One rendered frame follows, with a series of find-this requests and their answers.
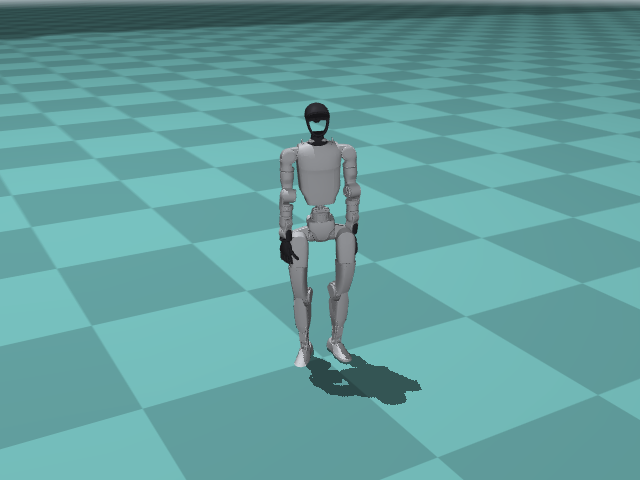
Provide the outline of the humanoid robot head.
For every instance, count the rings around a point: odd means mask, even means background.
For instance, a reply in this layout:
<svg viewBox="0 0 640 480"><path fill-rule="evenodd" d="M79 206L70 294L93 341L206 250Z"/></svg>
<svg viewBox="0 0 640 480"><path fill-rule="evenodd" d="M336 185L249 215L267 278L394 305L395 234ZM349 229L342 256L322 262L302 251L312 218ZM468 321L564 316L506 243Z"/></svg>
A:
<svg viewBox="0 0 640 480"><path fill-rule="evenodd" d="M321 103L312 103L308 105L305 109L304 113L307 127L311 133L311 138L314 142L308 142L308 144L313 146L322 146L328 143L328 141L322 141L324 139L324 135L326 134L329 126L330 114L327 107ZM312 131L309 122L313 121L315 123L320 122L321 120L326 120L326 126L324 131ZM309 140L308 140L309 141Z"/></svg>

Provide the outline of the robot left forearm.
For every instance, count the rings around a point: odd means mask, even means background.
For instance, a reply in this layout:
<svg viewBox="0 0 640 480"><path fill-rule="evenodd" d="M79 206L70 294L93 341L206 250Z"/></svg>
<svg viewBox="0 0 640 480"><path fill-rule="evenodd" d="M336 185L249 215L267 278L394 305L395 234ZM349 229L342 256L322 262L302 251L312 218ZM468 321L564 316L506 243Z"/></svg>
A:
<svg viewBox="0 0 640 480"><path fill-rule="evenodd" d="M361 188L360 188L361 189ZM361 195L361 194L360 194ZM352 231L353 225L359 220L360 196L346 198L346 223L345 227Z"/></svg>

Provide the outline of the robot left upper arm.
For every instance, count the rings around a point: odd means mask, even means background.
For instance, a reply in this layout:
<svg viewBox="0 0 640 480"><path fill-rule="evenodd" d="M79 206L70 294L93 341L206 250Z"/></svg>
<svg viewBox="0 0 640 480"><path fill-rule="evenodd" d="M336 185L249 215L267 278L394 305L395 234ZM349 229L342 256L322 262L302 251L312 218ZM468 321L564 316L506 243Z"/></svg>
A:
<svg viewBox="0 0 640 480"><path fill-rule="evenodd" d="M341 158L344 159L343 163L343 175L345 180L345 186L343 188L343 194L347 198L358 197L361 194L361 189L358 183L356 183L357 177L357 154L353 146L349 144L338 144L341 150Z"/></svg>

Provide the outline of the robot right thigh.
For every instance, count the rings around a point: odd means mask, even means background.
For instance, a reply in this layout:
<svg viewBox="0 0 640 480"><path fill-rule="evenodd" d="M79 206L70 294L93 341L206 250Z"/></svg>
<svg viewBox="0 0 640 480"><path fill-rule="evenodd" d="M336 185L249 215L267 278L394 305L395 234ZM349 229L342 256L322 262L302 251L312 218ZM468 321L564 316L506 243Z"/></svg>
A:
<svg viewBox="0 0 640 480"><path fill-rule="evenodd" d="M296 260L292 255L293 264L289 264L289 274L293 290L294 299L301 298L304 305L312 302L313 289L307 286L308 252L309 252L308 227L303 226L292 231L290 244L292 251L299 258Z"/></svg>

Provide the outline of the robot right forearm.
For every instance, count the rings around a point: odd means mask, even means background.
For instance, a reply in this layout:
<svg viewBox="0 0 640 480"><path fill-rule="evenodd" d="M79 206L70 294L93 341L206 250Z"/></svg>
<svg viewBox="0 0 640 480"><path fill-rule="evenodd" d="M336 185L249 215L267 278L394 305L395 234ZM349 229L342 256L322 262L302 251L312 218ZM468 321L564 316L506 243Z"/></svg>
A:
<svg viewBox="0 0 640 480"><path fill-rule="evenodd" d="M292 210L293 205L290 203L283 203L283 189L280 192L279 200L280 220L279 220L279 236L286 239L287 230L292 231Z"/></svg>

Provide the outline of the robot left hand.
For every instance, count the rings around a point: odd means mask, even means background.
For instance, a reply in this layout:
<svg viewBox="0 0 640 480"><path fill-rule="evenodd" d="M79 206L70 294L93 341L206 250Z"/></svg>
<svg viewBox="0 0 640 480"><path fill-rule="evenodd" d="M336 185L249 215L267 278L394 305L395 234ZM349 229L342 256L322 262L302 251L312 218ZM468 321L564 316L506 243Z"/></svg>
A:
<svg viewBox="0 0 640 480"><path fill-rule="evenodd" d="M353 229L352 229L352 232L354 233L354 235L357 234L357 229L358 229L358 224L355 223L353 225ZM355 255L356 255L356 253L358 251L358 244L357 244L357 238L356 237L355 237L355 239L356 239L356 250L355 250Z"/></svg>

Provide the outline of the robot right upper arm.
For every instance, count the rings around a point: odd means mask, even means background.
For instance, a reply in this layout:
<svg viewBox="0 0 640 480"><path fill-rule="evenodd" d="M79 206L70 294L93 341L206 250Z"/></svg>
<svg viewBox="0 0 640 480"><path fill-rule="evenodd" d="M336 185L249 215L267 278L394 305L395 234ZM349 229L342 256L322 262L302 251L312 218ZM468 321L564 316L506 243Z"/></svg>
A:
<svg viewBox="0 0 640 480"><path fill-rule="evenodd" d="M280 154L280 181L283 189L283 203L296 201L296 190L292 188L294 180L294 167L297 160L298 146L284 149Z"/></svg>

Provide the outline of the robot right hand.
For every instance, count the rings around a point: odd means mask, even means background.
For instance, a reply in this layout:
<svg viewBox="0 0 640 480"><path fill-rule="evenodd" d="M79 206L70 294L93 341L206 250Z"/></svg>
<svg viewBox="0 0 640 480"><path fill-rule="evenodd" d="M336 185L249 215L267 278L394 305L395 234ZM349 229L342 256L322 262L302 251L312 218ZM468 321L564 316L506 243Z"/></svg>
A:
<svg viewBox="0 0 640 480"><path fill-rule="evenodd" d="M295 253L292 251L292 246L290 244L290 241L292 240L292 231L291 230L287 230L286 232L286 239L280 237L280 241L281 245L280 245L280 255L281 255L281 259L284 260L284 262L288 263L288 264L293 264L293 259L292 256L296 259L299 260L299 258L295 255ZM292 256L291 256L292 255Z"/></svg>

